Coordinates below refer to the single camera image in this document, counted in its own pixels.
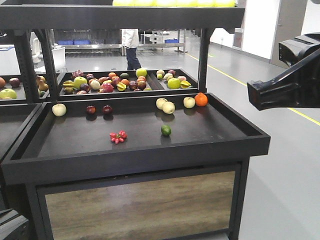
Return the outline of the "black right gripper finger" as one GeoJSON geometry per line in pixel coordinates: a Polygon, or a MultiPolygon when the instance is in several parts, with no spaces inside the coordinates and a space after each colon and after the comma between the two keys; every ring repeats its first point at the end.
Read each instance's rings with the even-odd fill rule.
{"type": "Polygon", "coordinates": [[[247,83],[258,110],[320,107],[320,51],[316,50],[269,81],[247,83]]]}
{"type": "Polygon", "coordinates": [[[320,33],[313,32],[281,41],[278,44],[279,60],[289,67],[320,48],[320,33]]]}

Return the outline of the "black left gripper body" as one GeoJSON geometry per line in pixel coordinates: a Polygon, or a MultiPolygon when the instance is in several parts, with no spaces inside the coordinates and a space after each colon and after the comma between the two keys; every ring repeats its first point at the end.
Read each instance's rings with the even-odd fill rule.
{"type": "Polygon", "coordinates": [[[10,208],[0,211],[0,239],[28,240],[30,237],[30,221],[10,208]]]}

